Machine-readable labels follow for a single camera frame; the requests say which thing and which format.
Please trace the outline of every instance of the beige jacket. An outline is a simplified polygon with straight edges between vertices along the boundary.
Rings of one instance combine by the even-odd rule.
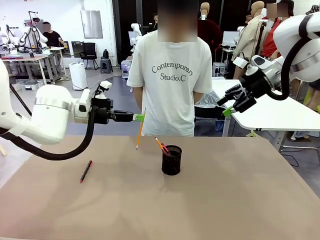
[[[248,58],[249,60],[255,54],[256,45],[259,39],[259,21],[263,18],[260,14],[259,16],[254,17],[251,21],[249,21],[248,25],[242,30],[240,34],[239,41],[237,42],[235,51],[233,53],[232,61],[236,59],[236,57],[240,58]]]

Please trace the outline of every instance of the hand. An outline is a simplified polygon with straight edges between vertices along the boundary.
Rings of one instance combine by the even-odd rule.
[[[275,51],[275,52],[271,55],[270,61],[273,61],[273,60],[277,59],[277,58],[278,58],[278,53],[279,53],[278,50]]]

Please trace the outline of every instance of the black bag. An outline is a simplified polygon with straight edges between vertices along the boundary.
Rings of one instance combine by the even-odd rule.
[[[105,50],[103,51],[103,58],[104,58],[104,59],[109,59],[109,52],[107,51],[107,49],[105,49]]]

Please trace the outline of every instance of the white t-shirt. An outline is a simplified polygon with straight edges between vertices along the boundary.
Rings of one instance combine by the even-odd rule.
[[[158,42],[158,31],[136,45],[127,85],[143,87],[145,136],[193,136],[194,95],[212,92],[209,46],[197,42]]]

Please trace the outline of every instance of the man in white t-shirt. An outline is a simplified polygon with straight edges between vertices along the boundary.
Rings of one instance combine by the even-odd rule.
[[[211,51],[194,31],[194,0],[161,2],[159,30],[137,43],[127,85],[146,109],[143,135],[193,136],[194,105],[212,91]]]

